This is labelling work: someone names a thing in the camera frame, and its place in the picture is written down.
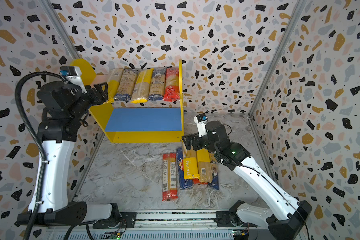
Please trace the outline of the dark blue spaghetti bag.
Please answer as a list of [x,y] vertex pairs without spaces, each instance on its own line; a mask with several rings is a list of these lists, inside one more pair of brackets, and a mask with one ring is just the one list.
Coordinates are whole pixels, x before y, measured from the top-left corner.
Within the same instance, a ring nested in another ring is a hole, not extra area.
[[125,69],[123,71],[120,85],[114,96],[115,101],[119,102],[131,100],[138,74],[139,71],[136,69]]

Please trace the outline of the yellow spaghetti bag with text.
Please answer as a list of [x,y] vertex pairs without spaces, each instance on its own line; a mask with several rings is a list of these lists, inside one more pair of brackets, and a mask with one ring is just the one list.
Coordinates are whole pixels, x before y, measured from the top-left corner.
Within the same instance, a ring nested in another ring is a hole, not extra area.
[[184,178],[193,180],[199,179],[199,171],[198,171],[198,162],[197,162],[197,153],[193,148],[190,150],[186,149],[184,143],[182,143],[183,148],[183,170],[184,170]]

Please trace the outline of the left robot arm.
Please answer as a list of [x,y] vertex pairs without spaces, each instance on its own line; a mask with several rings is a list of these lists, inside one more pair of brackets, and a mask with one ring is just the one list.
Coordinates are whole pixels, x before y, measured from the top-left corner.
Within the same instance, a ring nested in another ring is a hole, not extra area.
[[106,101],[107,84],[80,86],[64,77],[45,84],[37,93],[45,108],[36,131],[21,100],[22,88],[32,77],[26,76],[18,82],[15,101],[39,150],[39,170],[29,209],[18,215],[17,222],[28,228],[34,225],[75,227],[95,222],[116,226],[121,221],[117,204],[70,202],[67,193],[69,163],[83,116],[90,107]]

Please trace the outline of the yellow top spaghetti bag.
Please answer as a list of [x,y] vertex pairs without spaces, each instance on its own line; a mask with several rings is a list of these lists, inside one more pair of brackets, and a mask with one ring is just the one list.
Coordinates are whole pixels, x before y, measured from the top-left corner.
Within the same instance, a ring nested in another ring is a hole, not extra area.
[[139,104],[148,101],[153,71],[154,69],[147,69],[139,73],[131,97],[131,103]]

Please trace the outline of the long yellow spaghetti bag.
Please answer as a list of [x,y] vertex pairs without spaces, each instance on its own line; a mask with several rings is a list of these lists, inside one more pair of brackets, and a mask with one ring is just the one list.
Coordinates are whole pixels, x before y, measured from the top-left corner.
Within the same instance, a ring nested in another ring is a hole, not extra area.
[[113,69],[110,70],[109,74],[108,74],[108,80],[107,80],[107,85],[108,85],[108,101],[107,103],[113,103],[114,97],[118,91],[119,85],[120,85],[120,81],[123,75],[123,69]]

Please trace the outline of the blue Barilla spaghetti bag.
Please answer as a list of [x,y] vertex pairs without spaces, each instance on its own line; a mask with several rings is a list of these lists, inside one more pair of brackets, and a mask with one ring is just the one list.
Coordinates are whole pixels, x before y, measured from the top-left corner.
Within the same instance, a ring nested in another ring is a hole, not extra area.
[[179,188],[180,190],[188,190],[193,188],[193,181],[190,179],[185,179],[184,164],[183,164],[183,148],[178,147],[176,150],[176,160],[178,167],[178,176],[179,176]]

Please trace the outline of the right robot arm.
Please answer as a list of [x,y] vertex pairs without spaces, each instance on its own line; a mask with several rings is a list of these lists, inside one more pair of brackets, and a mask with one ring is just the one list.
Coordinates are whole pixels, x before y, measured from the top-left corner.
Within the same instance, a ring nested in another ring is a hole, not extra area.
[[244,179],[266,202],[267,208],[237,201],[229,211],[217,214],[216,223],[237,228],[253,224],[266,228],[276,240],[293,240],[305,228],[312,206],[284,191],[241,144],[232,142],[225,125],[209,121],[205,114],[194,118],[198,132],[182,136],[187,150],[207,150],[218,163]]

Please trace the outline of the red label spaghetti bag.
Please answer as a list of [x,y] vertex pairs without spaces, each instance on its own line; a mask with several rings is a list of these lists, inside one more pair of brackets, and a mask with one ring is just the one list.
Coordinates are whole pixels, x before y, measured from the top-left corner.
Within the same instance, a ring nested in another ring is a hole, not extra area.
[[178,198],[176,154],[163,154],[163,202]]

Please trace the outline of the blue white spaghetti bag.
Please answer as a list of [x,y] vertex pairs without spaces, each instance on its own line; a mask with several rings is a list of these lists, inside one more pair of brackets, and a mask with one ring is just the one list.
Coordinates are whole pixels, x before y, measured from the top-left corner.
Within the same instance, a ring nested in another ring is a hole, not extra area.
[[166,87],[166,71],[167,68],[155,68],[153,70],[148,98],[149,101],[163,100]]

